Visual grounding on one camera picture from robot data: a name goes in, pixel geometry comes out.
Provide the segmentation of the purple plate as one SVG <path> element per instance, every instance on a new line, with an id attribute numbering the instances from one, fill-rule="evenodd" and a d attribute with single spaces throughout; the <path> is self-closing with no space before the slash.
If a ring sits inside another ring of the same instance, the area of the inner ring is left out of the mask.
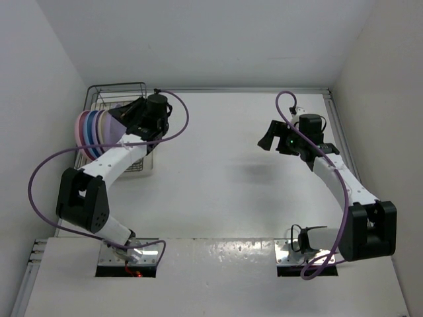
<path id="1" fill-rule="evenodd" d="M 105 143 L 117 143 L 123 134 L 126 132 L 126 127 L 117 121 L 108 110 L 108 119 L 105 127 Z"/>
<path id="2" fill-rule="evenodd" d="M 91 126 L 91 141 L 93 145 L 98 145 L 98 122 L 100 120 L 101 115 L 103 114 L 103 110 L 99 110 L 95 113 L 93 120 L 92 120 L 92 126 Z M 98 147 L 94 147 L 93 148 L 93 152 L 96 156 L 96 158 L 98 158 L 102 152 Z"/>

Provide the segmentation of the cream plate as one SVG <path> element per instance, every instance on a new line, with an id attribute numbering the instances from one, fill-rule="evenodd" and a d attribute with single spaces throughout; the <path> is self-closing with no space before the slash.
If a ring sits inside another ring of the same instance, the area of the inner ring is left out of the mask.
<path id="1" fill-rule="evenodd" d="M 105 144 L 105 127 L 108 119 L 108 110 L 103 110 L 98 119 L 98 141 L 100 144 Z"/>

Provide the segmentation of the blue plate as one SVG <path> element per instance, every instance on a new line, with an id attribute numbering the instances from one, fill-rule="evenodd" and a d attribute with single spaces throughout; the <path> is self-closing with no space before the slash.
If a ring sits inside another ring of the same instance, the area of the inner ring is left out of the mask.
<path id="1" fill-rule="evenodd" d="M 97 112 L 98 112 L 97 110 L 90 111 L 85 117 L 84 124 L 83 124 L 83 135 L 84 135 L 84 140 L 86 145 L 95 144 L 94 135 L 93 135 L 93 122 Z M 89 148 L 88 152 L 90 152 L 91 156 L 94 159 L 98 158 L 98 151 L 96 147 Z"/>

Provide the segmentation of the pink plate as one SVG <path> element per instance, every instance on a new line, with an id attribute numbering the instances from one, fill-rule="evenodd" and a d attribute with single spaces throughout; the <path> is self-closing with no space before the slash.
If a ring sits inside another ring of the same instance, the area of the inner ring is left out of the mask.
<path id="1" fill-rule="evenodd" d="M 81 112 L 77 119 L 75 120 L 75 127 L 74 127 L 74 136 L 75 141 L 78 147 L 85 145 L 85 140 L 83 136 L 83 124 L 85 122 L 85 116 L 89 113 L 88 110 Z"/>

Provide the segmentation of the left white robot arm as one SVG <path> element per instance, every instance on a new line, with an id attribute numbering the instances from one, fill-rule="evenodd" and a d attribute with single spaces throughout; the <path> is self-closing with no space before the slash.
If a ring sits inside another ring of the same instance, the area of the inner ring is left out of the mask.
<path id="1" fill-rule="evenodd" d="M 172 107 L 155 92 L 108 113 L 126 128 L 115 147 L 61 176 L 57 216 L 113 244 L 128 245 L 133 233 L 111 214 L 108 189 L 133 163 L 147 156 L 169 130 Z"/>

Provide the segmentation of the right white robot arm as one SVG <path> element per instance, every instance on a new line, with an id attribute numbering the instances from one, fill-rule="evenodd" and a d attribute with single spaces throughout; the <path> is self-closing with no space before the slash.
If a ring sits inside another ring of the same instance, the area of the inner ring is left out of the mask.
<path id="1" fill-rule="evenodd" d="M 391 256 L 396 250 L 397 208 L 371 194 L 344 163 L 339 150 L 324 141 L 322 118 L 303 114 L 293 125 L 271 121 L 258 146 L 299 156 L 330 190 L 346 214 L 338 250 L 349 262 Z"/>

